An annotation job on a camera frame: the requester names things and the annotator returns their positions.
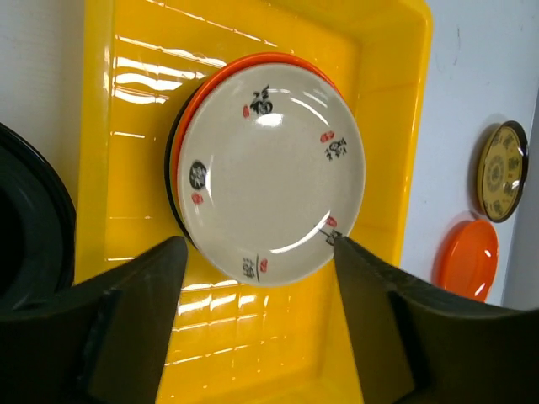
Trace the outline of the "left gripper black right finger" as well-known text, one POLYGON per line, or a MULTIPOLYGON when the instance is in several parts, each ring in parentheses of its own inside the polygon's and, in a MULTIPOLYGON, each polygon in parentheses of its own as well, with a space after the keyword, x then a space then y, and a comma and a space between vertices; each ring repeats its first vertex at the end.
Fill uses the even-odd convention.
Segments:
POLYGON ((537 310, 452 294, 347 237, 334 261, 365 402, 537 402, 537 310))

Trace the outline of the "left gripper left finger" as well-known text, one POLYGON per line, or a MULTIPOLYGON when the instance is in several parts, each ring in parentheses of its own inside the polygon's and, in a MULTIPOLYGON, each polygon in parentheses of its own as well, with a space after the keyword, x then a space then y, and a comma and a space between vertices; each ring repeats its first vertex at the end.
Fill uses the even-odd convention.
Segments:
POLYGON ((188 260, 173 236, 1 313, 3 403, 154 403, 188 260))

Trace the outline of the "orange plate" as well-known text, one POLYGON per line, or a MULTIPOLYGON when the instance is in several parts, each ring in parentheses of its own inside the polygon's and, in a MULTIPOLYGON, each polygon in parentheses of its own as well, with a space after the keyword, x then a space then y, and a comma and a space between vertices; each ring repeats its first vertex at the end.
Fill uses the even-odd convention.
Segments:
POLYGON ((486 220, 456 223, 435 256, 432 282, 443 290, 484 303, 494 284, 499 241, 486 220))
POLYGON ((177 177, 178 177, 178 164, 179 164, 179 154, 181 151, 183 139, 187 128, 189 127, 190 121, 193 119, 197 109, 200 107, 201 103, 205 98, 222 82, 224 82, 231 75, 236 74, 240 71, 243 71, 247 68, 254 66, 262 66, 267 64, 284 64, 289 66, 300 67, 308 72, 315 74, 316 76, 322 78, 327 84, 329 84, 337 94, 342 97, 342 93, 335 86, 332 80, 318 67, 313 65, 311 62, 306 61, 298 56, 293 56, 291 54, 279 53, 279 52, 262 52, 256 54, 250 54, 238 58, 223 68, 215 72, 208 79, 206 79, 187 99, 189 103, 186 110, 179 122, 178 129, 176 130, 174 141, 173 141, 173 169, 175 172, 172 174, 173 181, 173 191, 175 192, 175 200, 179 207, 178 202, 178 191, 177 191, 177 177))

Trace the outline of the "beige patterned plate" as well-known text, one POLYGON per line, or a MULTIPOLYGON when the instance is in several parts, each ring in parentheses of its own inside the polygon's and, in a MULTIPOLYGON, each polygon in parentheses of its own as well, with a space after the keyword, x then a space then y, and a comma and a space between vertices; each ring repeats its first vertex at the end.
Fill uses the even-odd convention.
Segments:
POLYGON ((252 66, 220 83, 184 133, 177 184, 198 251, 235 280, 291 284, 350 234, 366 182, 355 117, 307 69, 252 66))

